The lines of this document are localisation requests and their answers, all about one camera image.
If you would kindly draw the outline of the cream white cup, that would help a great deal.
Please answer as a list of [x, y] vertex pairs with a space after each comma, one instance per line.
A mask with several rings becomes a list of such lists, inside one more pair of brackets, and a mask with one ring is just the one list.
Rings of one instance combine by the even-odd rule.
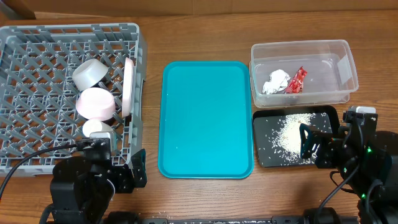
[[88, 138], [91, 133], [113, 131], [113, 128], [98, 119], [89, 119], [83, 124], [82, 131], [84, 136]]

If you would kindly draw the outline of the red snack wrapper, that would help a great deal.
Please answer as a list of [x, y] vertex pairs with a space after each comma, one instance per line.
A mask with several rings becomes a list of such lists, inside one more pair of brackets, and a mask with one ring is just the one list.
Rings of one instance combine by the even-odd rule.
[[285, 89], [286, 93], [301, 93], [303, 91], [303, 83], [304, 79], [307, 76], [307, 71], [300, 67], [299, 70], [296, 72], [293, 79], [288, 84], [287, 88]]

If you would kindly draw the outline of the small pink-white bowl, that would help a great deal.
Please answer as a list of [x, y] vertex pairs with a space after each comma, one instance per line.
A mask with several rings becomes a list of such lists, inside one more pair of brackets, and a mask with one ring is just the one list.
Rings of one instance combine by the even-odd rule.
[[77, 99], [76, 110], [86, 119], [109, 120], [116, 111], [114, 96], [102, 88], [87, 88]]

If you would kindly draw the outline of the white tissue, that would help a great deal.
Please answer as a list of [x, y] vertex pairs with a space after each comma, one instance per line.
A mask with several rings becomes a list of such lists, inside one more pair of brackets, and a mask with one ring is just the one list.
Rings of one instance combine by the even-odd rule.
[[269, 81], [265, 82], [262, 87], [263, 94], [274, 94], [287, 88], [290, 75], [285, 71], [278, 69], [269, 75]]

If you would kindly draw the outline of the large white plate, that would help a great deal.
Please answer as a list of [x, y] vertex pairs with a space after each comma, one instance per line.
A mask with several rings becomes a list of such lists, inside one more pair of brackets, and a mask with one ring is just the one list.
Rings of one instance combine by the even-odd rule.
[[122, 107], [121, 107], [121, 115], [123, 118], [129, 116], [131, 113], [133, 69], [134, 69], [134, 62], [130, 58], [126, 57], [124, 64], [123, 93], [122, 93]]

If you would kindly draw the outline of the grey-white bowl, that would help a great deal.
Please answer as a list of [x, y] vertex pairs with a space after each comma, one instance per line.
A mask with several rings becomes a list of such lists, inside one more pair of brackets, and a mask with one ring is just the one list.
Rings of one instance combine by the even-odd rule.
[[72, 80], [79, 91], [95, 86], [108, 73], [108, 67], [93, 58], [82, 63], [72, 73]]

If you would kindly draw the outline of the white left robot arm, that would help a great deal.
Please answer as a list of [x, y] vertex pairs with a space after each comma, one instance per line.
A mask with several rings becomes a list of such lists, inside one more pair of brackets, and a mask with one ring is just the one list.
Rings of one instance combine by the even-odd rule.
[[137, 151], [131, 157], [132, 166], [115, 166], [111, 152], [116, 149], [116, 134], [112, 131], [93, 132], [76, 143], [83, 152], [59, 162], [52, 171], [50, 183], [52, 203], [41, 217], [41, 223], [129, 223], [140, 224], [132, 212], [104, 213], [115, 194], [129, 194], [147, 183], [146, 152]]

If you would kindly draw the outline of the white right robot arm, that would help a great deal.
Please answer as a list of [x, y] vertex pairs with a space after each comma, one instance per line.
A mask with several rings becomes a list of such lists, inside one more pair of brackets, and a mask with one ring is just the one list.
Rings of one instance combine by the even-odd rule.
[[343, 179], [318, 208], [304, 212], [303, 223], [356, 223], [325, 206], [346, 184], [359, 197], [359, 223], [397, 223], [397, 133], [378, 131], [377, 119], [375, 108], [352, 106], [332, 133], [300, 125], [301, 158], [316, 155], [319, 169]]

